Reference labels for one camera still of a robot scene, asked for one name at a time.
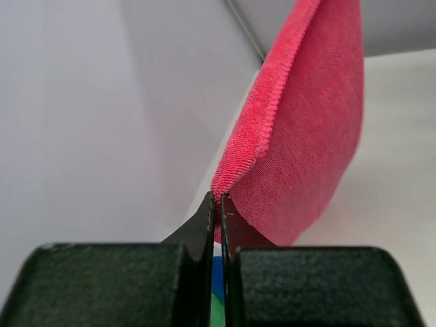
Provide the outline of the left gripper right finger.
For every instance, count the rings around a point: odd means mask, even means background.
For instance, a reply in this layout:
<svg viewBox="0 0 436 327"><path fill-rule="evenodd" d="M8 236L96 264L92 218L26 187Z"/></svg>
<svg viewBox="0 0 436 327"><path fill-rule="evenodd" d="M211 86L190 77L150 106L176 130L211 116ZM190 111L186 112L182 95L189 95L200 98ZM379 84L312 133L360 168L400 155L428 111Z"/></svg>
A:
<svg viewBox="0 0 436 327"><path fill-rule="evenodd" d="M278 247L221 199L227 326L423 326L394 258L378 247Z"/></svg>

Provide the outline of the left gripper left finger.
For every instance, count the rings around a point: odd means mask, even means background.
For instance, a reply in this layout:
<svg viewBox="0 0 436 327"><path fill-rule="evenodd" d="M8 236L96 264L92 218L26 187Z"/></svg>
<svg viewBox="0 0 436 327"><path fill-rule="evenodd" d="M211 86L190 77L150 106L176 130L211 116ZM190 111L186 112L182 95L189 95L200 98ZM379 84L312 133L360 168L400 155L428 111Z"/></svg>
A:
<svg viewBox="0 0 436 327"><path fill-rule="evenodd" d="M48 243L25 260L2 326L208 326L215 199L160 243Z"/></svg>

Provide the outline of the blue towel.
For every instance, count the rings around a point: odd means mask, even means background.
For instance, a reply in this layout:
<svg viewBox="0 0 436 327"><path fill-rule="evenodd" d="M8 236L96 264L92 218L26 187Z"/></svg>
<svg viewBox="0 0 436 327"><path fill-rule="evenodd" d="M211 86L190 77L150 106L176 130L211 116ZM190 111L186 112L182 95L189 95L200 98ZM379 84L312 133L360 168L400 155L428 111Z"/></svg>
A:
<svg viewBox="0 0 436 327"><path fill-rule="evenodd" d="M221 302L224 302L223 260L221 256L213 256L212 292Z"/></svg>

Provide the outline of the green towel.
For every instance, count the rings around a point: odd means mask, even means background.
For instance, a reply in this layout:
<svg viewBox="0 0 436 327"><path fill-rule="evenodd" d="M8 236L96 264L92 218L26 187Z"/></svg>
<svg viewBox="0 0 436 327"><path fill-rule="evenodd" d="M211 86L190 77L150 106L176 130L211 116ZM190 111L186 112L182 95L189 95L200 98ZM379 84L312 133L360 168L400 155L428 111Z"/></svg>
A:
<svg viewBox="0 0 436 327"><path fill-rule="evenodd" d="M214 293L211 298L211 327L225 327L224 303Z"/></svg>

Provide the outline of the pink towel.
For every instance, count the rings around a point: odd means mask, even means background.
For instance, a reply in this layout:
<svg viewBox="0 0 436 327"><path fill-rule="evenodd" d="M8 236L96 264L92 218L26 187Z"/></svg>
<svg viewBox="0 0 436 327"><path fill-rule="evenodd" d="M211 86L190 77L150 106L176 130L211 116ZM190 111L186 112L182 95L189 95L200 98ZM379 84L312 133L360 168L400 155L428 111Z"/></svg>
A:
<svg viewBox="0 0 436 327"><path fill-rule="evenodd" d="M360 139L358 1L297 1L248 94L211 182L279 246L324 211Z"/></svg>

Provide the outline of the left aluminium corner post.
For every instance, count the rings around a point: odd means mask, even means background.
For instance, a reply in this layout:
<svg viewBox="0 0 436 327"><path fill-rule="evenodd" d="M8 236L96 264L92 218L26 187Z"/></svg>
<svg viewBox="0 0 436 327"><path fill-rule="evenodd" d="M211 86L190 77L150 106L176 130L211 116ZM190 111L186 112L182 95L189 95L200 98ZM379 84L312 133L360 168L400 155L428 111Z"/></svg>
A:
<svg viewBox="0 0 436 327"><path fill-rule="evenodd" d="M245 41L248 43L252 53L255 55L260 65L262 65L266 58L266 51L256 32L251 26L251 23L243 12L243 9L238 4L238 1L223 0L223 3L228 10L230 16L233 18L234 22L238 26L238 29L242 33Z"/></svg>

